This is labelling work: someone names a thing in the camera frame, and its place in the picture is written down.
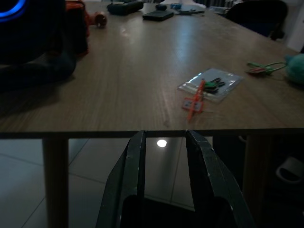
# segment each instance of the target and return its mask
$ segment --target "wooden table leg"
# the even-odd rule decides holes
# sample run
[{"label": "wooden table leg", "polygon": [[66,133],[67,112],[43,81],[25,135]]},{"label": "wooden table leg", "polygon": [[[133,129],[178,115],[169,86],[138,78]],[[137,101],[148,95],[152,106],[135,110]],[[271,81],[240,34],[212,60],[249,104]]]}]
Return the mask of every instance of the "wooden table leg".
[{"label": "wooden table leg", "polygon": [[255,135],[247,137],[243,196],[258,225],[261,221],[268,169],[274,145],[273,136]]},{"label": "wooden table leg", "polygon": [[68,228],[68,139],[43,139],[48,228]]}]

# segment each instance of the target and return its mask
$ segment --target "teal plush toy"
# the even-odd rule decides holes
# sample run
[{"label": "teal plush toy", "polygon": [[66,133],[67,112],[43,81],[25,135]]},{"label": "teal plush toy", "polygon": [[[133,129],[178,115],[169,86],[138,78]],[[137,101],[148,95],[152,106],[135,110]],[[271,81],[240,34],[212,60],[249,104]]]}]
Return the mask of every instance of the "teal plush toy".
[{"label": "teal plush toy", "polygon": [[287,78],[304,86],[304,54],[285,56]]}]

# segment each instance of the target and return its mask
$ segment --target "table top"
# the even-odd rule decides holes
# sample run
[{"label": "table top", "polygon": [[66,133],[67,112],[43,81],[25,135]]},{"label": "table top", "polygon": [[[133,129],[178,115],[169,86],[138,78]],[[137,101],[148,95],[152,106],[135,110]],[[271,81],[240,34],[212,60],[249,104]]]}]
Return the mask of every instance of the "table top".
[{"label": "table top", "polygon": [[[106,12],[106,4],[88,2],[87,9]],[[304,133],[304,92],[284,80],[285,71],[245,73],[248,61],[267,64],[296,52],[211,12],[143,20],[151,11],[153,4],[128,16],[106,12],[106,28],[90,27],[90,53],[68,82],[1,94],[0,137]],[[208,68],[244,79],[188,123],[181,104],[189,95],[177,86]]]}]

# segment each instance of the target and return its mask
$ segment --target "blue light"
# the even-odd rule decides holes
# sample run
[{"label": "blue light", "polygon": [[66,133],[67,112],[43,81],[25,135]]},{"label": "blue light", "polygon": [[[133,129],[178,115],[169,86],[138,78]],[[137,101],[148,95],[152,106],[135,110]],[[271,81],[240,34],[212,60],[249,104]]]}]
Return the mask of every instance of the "blue light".
[{"label": "blue light", "polygon": [[18,3],[11,8],[10,10],[6,11],[6,12],[2,12],[0,13],[0,18],[4,18],[4,17],[8,17],[16,12],[18,12],[25,4],[26,0],[19,0]]}]

